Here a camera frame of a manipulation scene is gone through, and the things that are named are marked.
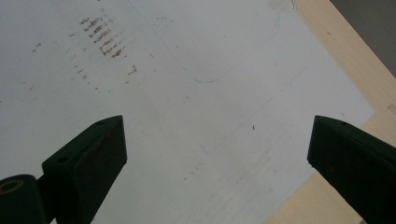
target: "wooden surface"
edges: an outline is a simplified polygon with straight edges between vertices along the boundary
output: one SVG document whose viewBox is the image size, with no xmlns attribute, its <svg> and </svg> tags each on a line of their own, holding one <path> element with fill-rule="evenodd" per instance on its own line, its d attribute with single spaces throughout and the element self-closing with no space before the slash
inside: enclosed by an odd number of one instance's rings
<svg viewBox="0 0 396 224">
<path fill-rule="evenodd" d="M 297 13 L 375 109 L 362 127 L 396 146 L 396 79 L 329 0 L 296 0 Z M 360 216 L 314 173 L 264 223 L 359 223 Z"/>
</svg>

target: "paper sheet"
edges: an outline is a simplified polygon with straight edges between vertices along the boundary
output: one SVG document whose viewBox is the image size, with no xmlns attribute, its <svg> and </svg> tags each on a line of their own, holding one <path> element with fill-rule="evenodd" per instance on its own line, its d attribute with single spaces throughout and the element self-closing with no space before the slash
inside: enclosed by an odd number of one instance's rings
<svg viewBox="0 0 396 224">
<path fill-rule="evenodd" d="M 122 114 L 93 223 L 262 223 L 312 173 L 316 114 L 373 109 L 290 0 L 0 3 L 0 177 Z"/>
</svg>

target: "brown stain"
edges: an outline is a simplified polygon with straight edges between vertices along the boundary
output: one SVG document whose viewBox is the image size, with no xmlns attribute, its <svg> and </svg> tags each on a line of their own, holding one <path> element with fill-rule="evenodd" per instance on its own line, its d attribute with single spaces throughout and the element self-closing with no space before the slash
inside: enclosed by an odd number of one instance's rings
<svg viewBox="0 0 396 224">
<path fill-rule="evenodd" d="M 102 51 L 103 55 L 106 56 L 111 50 L 113 50 L 113 49 L 116 48 L 116 47 L 117 47 L 117 44 L 115 44 L 113 47 L 111 47 L 111 48 L 108 49 L 108 50 L 103 50 L 103 47 L 100 47 L 99 50 Z"/>
<path fill-rule="evenodd" d="M 90 21 L 90 24 L 88 25 L 87 28 L 84 29 L 84 31 L 85 31 L 85 32 L 89 31 L 89 30 L 90 30 L 93 26 L 95 26 L 96 23 L 99 22 L 99 21 L 103 21 L 103 18 L 102 18 L 102 17 L 99 17 L 99 18 L 96 18 L 96 19 L 93 20 L 93 21 Z"/>
<path fill-rule="evenodd" d="M 95 41 L 93 41 L 94 44 L 96 44 L 97 42 L 99 42 L 101 39 L 103 39 L 103 37 L 107 36 L 108 34 L 111 33 L 110 29 L 107 29 L 105 31 L 103 31 L 97 38 Z"/>
<path fill-rule="evenodd" d="M 89 21 L 89 20 L 90 20 L 90 18 L 87 17 L 86 19 L 82 20 L 79 24 L 80 24 L 80 25 L 83 25 L 85 22 L 87 22 L 87 21 Z"/>
<path fill-rule="evenodd" d="M 111 41 L 113 41 L 113 38 L 110 38 L 109 40 L 107 40 L 107 41 L 102 45 L 102 47 L 108 45 L 109 43 L 111 43 Z"/>
<path fill-rule="evenodd" d="M 388 110 L 392 112 L 394 115 L 396 115 L 396 105 L 394 104 L 388 105 Z"/>
<path fill-rule="evenodd" d="M 115 57 L 117 57 L 117 56 L 120 56 L 121 52 L 122 52 L 122 49 L 117 50 L 117 51 L 111 56 L 111 58 L 115 58 Z"/>
<path fill-rule="evenodd" d="M 89 35 L 89 37 L 93 38 L 94 35 L 96 35 L 99 31 L 101 31 L 106 26 L 107 26 L 107 23 L 103 23 L 103 24 L 99 25 L 98 27 L 96 27 L 96 29 L 93 31 L 93 33 Z"/>
</svg>

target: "scratch mark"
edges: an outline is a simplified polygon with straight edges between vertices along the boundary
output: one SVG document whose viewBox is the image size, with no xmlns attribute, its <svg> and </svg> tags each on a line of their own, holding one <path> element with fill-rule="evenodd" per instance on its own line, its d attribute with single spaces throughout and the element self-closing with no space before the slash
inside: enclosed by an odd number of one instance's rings
<svg viewBox="0 0 396 224">
<path fill-rule="evenodd" d="M 389 105 L 388 110 L 392 112 L 394 115 L 396 115 L 396 105 L 394 104 Z"/>
<path fill-rule="evenodd" d="M 205 148 L 204 146 L 201 145 L 201 149 L 202 149 L 202 151 L 203 151 L 205 154 L 208 154 L 208 152 L 207 152 L 207 150 L 206 150 L 206 148 Z"/>
<path fill-rule="evenodd" d="M 195 81 L 202 83 L 213 83 L 213 82 L 217 82 L 219 80 L 222 80 L 223 78 L 225 78 L 228 74 L 230 74 L 236 67 L 239 66 L 239 64 L 245 62 L 252 54 L 254 54 L 257 50 L 259 50 L 262 46 L 264 46 L 265 44 L 268 43 L 268 41 L 270 41 L 271 39 L 273 39 L 275 36 L 277 35 L 277 32 L 274 32 L 272 35 L 268 36 L 266 39 L 263 40 L 262 43 L 258 44 L 257 46 L 255 46 L 254 50 L 252 50 L 251 52 L 247 53 L 246 55 L 244 55 L 241 60 L 237 61 L 237 63 L 235 63 L 233 65 L 233 67 L 231 67 L 230 69 L 228 69 L 227 71 L 225 71 L 220 77 L 213 79 L 213 80 L 208 80 L 208 81 L 202 81 L 199 80 L 195 77 L 192 77 Z"/>
<path fill-rule="evenodd" d="M 132 72 L 128 73 L 128 76 L 131 75 L 131 74 L 135 74 L 135 73 L 137 73 L 137 68 L 134 65 L 134 66 L 132 66 Z"/>
<path fill-rule="evenodd" d="M 77 57 L 77 54 L 74 54 L 72 57 L 70 57 L 70 62 L 73 61 Z"/>
<path fill-rule="evenodd" d="M 280 26 L 280 15 L 279 13 L 276 13 L 274 28 L 279 28 L 279 26 Z"/>
<path fill-rule="evenodd" d="M 288 85 L 290 85 L 295 79 L 297 79 L 301 74 L 303 74 L 306 70 L 306 67 L 303 68 L 303 70 L 301 70 L 296 76 L 294 76 L 289 82 Z"/>
<path fill-rule="evenodd" d="M 293 11 L 297 11 L 297 4 L 295 0 L 291 0 L 291 2 L 293 3 Z"/>
</svg>

